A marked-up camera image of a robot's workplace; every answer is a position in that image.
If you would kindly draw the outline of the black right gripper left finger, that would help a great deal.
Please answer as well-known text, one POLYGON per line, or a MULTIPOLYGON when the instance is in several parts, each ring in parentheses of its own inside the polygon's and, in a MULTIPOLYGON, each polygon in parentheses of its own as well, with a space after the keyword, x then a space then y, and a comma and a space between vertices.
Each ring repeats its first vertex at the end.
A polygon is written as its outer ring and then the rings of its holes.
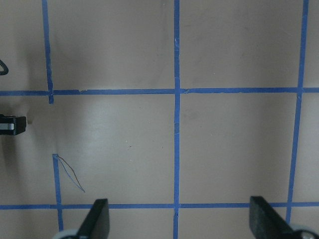
POLYGON ((76 233, 77 239, 107 239, 110 232, 108 199, 95 200, 76 233))

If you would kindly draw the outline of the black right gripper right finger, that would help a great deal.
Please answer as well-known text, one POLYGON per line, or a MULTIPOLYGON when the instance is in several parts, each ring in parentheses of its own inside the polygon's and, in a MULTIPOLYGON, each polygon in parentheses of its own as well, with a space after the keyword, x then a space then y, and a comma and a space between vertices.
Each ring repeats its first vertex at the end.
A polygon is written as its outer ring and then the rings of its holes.
POLYGON ((261 196, 250 197, 249 228, 256 239, 298 238, 298 233, 261 196))

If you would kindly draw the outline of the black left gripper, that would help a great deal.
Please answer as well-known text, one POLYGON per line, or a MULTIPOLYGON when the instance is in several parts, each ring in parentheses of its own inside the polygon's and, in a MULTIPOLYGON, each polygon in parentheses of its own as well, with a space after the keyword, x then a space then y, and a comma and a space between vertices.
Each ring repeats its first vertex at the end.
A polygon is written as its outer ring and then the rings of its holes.
POLYGON ((18 135, 26 130, 26 117, 0 115, 0 134, 18 135))

